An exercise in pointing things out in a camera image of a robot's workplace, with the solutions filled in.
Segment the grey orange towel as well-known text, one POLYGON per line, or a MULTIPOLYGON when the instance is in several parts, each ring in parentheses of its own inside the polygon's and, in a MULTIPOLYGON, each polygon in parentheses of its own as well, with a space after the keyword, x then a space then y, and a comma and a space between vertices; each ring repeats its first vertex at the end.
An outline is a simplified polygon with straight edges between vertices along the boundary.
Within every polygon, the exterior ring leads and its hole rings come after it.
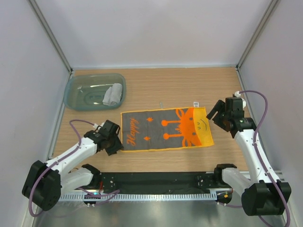
POLYGON ((124 152, 204 148, 214 145, 205 107, 121 113, 124 152))

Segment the grey panda towel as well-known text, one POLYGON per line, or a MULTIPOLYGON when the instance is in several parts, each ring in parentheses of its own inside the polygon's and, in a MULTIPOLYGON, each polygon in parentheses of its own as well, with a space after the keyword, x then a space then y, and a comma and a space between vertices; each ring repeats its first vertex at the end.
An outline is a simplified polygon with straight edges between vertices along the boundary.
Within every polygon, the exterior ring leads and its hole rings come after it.
POLYGON ((115 106, 120 103, 122 97, 123 86, 122 84, 113 84, 106 92, 102 103, 107 106, 115 106))

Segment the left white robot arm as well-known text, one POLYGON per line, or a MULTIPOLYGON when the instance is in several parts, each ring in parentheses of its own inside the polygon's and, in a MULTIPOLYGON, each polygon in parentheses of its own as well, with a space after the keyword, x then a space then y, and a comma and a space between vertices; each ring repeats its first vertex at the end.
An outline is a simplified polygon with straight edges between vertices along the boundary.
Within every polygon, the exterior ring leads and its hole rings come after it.
POLYGON ((78 142, 59 156, 46 162, 38 160, 30 167, 22 194, 28 198, 28 211, 33 217, 38 216, 33 205, 49 211, 62 195, 70 191, 83 190, 84 187, 96 189, 101 183, 101 172, 90 164, 79 169, 76 166, 102 150, 110 156, 123 148, 118 124, 110 120, 102 124, 92 123, 93 129, 81 136, 74 122, 71 120, 69 124, 78 142))

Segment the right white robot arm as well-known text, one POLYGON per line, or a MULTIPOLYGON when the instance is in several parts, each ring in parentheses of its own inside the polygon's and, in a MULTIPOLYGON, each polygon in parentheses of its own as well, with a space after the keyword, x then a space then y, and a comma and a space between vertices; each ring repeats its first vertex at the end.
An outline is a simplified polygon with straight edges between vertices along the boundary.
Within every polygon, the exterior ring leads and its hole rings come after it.
POLYGON ((206 117, 231 134, 243 152, 250 178, 241 174, 234 164, 218 164, 214 169, 214 184, 218 187, 229 185, 237 192, 248 216, 282 215, 291 187, 272 169, 260 144, 254 120, 244 116, 244 102, 235 96, 218 100, 206 117))

